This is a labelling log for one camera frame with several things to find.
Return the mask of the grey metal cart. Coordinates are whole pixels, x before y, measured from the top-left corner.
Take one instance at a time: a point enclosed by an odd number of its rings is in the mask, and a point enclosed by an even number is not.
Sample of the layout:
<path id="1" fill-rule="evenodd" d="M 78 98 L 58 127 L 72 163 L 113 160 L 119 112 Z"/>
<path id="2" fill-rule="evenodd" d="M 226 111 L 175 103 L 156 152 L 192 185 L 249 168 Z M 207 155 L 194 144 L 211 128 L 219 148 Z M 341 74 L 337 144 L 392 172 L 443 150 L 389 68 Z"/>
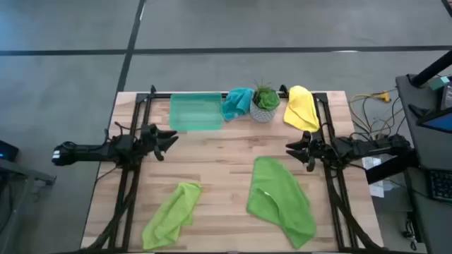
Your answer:
<path id="1" fill-rule="evenodd" d="M 57 177 L 0 159 L 0 254 L 8 254 L 19 229 L 19 218 L 36 181 L 54 185 Z"/>

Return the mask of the black desk support bar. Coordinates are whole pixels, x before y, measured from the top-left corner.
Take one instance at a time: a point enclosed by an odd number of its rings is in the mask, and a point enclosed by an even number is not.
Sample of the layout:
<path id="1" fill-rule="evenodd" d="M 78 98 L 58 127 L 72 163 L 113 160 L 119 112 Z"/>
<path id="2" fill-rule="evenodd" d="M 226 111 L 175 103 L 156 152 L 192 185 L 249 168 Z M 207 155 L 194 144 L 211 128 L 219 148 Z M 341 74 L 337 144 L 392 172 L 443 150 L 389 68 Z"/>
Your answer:
<path id="1" fill-rule="evenodd" d="M 367 183 L 373 184 L 404 172 L 409 167 L 418 167 L 419 160 L 416 150 L 407 150 L 391 159 L 366 170 Z"/>

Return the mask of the teal microfiber towel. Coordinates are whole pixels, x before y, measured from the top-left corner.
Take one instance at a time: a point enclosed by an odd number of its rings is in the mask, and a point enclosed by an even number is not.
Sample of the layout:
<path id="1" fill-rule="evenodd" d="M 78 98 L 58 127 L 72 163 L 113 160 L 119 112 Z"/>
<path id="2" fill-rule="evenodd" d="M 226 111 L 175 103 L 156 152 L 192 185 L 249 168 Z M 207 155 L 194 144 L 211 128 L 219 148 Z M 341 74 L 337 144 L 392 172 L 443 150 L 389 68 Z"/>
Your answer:
<path id="1" fill-rule="evenodd" d="M 221 113 L 226 121 L 231 121 L 238 116 L 249 113 L 254 91 L 251 88 L 235 88 L 229 91 L 225 100 L 221 103 Z"/>

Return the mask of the white paper sheet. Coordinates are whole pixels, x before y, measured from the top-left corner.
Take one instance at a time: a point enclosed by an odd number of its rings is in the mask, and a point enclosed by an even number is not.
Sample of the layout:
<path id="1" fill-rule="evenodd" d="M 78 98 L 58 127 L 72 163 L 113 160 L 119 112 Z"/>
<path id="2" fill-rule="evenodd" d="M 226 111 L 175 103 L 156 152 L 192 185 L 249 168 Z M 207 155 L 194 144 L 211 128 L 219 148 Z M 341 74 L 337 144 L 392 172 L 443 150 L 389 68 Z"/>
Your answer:
<path id="1" fill-rule="evenodd" d="M 364 157 L 362 158 L 362 166 L 368 170 L 372 167 L 378 166 L 381 163 L 380 158 Z M 384 198 L 384 184 L 383 181 L 377 181 L 376 183 L 369 184 L 370 194 L 377 198 Z"/>

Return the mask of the small teal box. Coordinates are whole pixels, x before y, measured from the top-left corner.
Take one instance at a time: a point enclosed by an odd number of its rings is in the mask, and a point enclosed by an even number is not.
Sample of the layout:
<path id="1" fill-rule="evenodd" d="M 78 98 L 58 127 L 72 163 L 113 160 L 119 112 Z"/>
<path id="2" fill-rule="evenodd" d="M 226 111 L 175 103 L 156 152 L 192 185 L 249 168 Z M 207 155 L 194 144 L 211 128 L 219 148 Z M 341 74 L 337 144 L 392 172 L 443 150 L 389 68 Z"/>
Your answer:
<path id="1" fill-rule="evenodd" d="M 451 80 L 448 76 L 437 76 L 437 77 L 433 77 L 428 82 L 428 87 L 431 90 L 439 90 L 450 82 L 451 82 Z"/>

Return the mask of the succulent in patterned pot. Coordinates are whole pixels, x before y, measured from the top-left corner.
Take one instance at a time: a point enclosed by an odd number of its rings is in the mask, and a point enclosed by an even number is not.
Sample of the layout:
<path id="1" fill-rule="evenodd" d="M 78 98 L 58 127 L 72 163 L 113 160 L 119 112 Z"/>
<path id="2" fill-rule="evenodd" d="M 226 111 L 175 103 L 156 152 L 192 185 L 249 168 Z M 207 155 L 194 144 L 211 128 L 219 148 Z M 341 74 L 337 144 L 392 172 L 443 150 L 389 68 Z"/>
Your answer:
<path id="1" fill-rule="evenodd" d="M 256 89 L 251 99 L 251 117 L 259 123 L 268 123 L 275 116 L 280 105 L 279 94 L 270 86 L 270 83 L 254 80 Z"/>

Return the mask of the black device with blue light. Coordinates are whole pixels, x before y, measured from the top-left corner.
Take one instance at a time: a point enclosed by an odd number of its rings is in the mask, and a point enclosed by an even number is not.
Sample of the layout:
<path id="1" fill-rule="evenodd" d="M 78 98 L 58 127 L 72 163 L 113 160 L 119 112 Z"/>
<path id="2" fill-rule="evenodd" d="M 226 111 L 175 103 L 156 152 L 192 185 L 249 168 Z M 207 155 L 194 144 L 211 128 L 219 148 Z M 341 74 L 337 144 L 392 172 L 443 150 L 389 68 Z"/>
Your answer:
<path id="1" fill-rule="evenodd" d="M 0 140 L 0 159 L 15 162 L 19 153 L 19 149 Z"/>

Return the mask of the grey desk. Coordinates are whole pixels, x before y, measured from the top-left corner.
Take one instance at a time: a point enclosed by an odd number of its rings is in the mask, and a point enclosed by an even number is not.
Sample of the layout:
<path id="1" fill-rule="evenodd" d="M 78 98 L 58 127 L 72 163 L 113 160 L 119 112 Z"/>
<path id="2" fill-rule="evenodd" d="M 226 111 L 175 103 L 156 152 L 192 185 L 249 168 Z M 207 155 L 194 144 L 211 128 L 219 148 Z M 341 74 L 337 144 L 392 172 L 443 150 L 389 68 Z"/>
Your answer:
<path id="1" fill-rule="evenodd" d="M 425 109 L 436 108 L 436 94 L 429 88 L 416 88 L 410 79 L 395 79 L 398 94 L 405 110 L 410 136 L 419 161 L 407 170 L 415 215 L 421 238 L 428 254 L 452 254 L 452 203 L 429 197 L 427 173 L 430 169 L 452 171 L 452 133 L 443 133 L 417 125 L 417 117 L 408 109 L 410 104 Z"/>

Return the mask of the green translucent plastic bin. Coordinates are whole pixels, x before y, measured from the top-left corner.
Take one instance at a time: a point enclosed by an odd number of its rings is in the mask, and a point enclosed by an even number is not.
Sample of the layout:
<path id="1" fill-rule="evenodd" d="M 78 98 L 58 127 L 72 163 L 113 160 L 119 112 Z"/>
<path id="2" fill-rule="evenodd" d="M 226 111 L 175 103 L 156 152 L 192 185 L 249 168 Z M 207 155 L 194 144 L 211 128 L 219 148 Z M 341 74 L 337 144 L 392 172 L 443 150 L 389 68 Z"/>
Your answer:
<path id="1" fill-rule="evenodd" d="M 173 94 L 169 126 L 173 131 L 217 131 L 222 128 L 219 92 Z"/>

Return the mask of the yellow microfiber towel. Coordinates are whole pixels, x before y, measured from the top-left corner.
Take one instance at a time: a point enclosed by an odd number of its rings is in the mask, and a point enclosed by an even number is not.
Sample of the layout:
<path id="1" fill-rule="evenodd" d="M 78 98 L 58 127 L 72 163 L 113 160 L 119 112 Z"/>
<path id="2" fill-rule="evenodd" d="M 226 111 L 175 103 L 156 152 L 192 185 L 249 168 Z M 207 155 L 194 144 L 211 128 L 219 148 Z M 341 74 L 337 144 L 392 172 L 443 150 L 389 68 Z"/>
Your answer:
<path id="1" fill-rule="evenodd" d="M 289 89 L 283 121 L 301 131 L 314 133 L 320 129 L 313 95 L 305 87 L 296 85 Z"/>

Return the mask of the dark green microfiber towel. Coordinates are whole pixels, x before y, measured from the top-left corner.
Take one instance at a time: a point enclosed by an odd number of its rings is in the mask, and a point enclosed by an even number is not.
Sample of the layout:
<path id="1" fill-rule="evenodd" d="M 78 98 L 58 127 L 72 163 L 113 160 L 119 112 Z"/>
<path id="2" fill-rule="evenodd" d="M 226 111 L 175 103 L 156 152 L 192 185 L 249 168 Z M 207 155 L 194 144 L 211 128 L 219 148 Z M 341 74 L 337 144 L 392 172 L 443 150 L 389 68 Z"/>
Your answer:
<path id="1" fill-rule="evenodd" d="M 254 160 L 246 212 L 278 226 L 294 249 L 316 235 L 308 197 L 290 170 L 272 157 Z"/>

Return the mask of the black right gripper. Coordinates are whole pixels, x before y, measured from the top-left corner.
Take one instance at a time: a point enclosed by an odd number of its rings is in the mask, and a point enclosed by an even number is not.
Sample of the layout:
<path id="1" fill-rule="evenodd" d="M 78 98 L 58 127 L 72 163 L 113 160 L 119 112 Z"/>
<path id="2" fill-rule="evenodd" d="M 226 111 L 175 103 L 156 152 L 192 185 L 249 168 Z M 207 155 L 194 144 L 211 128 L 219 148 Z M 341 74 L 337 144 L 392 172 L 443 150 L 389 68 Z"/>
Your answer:
<path id="1" fill-rule="evenodd" d="M 335 159 L 335 150 L 322 139 L 314 139 L 309 131 L 303 132 L 301 140 L 288 143 L 285 147 L 290 149 L 286 151 L 287 154 L 303 164 L 309 162 L 310 156 L 328 163 Z"/>

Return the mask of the lime microfiber towel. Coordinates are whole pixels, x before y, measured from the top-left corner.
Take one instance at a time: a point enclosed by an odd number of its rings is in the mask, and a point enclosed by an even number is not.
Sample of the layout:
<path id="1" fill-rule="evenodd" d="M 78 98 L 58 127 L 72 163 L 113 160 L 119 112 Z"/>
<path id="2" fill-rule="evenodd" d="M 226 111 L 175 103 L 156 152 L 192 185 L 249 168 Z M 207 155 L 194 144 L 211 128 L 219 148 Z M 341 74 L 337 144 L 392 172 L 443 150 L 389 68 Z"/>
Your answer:
<path id="1" fill-rule="evenodd" d="M 152 250 L 175 244 L 181 228 L 191 225 L 193 211 L 203 192 L 199 183 L 178 183 L 144 227 L 142 249 Z"/>

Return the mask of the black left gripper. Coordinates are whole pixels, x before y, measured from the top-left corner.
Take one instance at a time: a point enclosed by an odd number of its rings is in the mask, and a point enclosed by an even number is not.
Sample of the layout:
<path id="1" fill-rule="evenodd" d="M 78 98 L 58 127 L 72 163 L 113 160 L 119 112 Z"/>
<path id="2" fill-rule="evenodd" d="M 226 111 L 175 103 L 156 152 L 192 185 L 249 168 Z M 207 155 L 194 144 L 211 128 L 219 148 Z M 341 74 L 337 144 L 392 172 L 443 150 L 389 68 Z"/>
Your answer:
<path id="1" fill-rule="evenodd" d="M 166 152 L 178 139 L 176 131 L 159 130 L 154 123 L 141 125 L 141 144 L 146 153 L 154 152 L 157 147 Z"/>

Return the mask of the black pole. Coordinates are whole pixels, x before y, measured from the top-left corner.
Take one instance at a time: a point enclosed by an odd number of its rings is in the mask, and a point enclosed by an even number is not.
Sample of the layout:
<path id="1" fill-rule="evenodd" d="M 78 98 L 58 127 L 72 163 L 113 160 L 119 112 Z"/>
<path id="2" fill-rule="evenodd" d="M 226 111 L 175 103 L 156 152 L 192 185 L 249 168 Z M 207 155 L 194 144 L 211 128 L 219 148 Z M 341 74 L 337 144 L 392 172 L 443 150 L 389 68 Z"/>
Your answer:
<path id="1" fill-rule="evenodd" d="M 410 83 L 416 88 L 422 87 L 427 81 L 444 69 L 448 68 L 450 65 L 452 65 L 452 50 L 411 78 Z"/>

